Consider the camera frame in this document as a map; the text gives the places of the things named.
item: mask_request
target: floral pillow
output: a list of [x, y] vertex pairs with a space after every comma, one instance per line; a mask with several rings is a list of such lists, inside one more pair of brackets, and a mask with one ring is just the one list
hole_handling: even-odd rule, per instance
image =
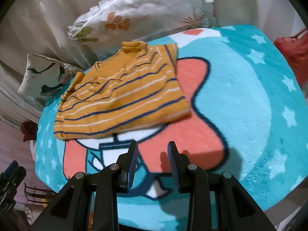
[[68, 27], [72, 40], [102, 58], [122, 41], [149, 41], [185, 29], [215, 26], [213, 0], [101, 0]]
[[26, 73], [18, 93], [33, 98], [57, 94], [81, 69], [42, 55], [28, 54]]

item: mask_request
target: dark red object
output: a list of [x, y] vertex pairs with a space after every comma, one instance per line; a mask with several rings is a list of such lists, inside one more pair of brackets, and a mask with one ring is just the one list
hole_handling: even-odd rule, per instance
[[21, 132], [25, 135], [23, 141], [36, 140], [38, 125], [32, 121], [25, 121], [20, 126]]
[[308, 30], [305, 28], [291, 37], [279, 37], [274, 45], [287, 60], [302, 88], [308, 80]]

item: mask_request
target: turquoise blanket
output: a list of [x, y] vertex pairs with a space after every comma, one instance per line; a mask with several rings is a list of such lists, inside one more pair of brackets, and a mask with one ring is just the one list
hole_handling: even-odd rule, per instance
[[[284, 57], [256, 27], [195, 29], [149, 42], [177, 43], [177, 76], [193, 116], [187, 121], [101, 139], [57, 140], [60, 95], [39, 122], [35, 171], [58, 192], [78, 171], [95, 173], [141, 147], [133, 188], [118, 195], [119, 222], [147, 230], [185, 230], [188, 195], [173, 186], [167, 140], [216, 173], [230, 171], [266, 210], [308, 175], [308, 109]], [[207, 146], [217, 146], [214, 153]]]

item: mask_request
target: silver screw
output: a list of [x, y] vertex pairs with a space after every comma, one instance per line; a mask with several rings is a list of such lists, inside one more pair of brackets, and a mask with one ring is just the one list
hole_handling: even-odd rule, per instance
[[190, 170], [196, 170], [197, 169], [197, 166], [195, 164], [189, 164], [188, 165], [188, 169]]
[[75, 174], [76, 179], [81, 179], [83, 176], [84, 176], [83, 172], [78, 172], [78, 173]]
[[224, 173], [223, 173], [223, 176], [224, 176], [225, 178], [231, 178], [232, 174], [231, 174], [230, 172], [224, 172]]
[[116, 163], [113, 163], [113, 164], [110, 165], [111, 170], [117, 170], [118, 168], [119, 168], [119, 165], [116, 164]]

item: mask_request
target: folded sweater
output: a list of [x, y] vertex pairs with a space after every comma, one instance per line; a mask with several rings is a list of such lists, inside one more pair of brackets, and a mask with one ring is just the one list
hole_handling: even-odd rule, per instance
[[115, 55], [76, 74], [61, 96], [55, 137], [102, 137], [190, 114], [175, 76], [176, 60], [176, 44], [123, 42]]

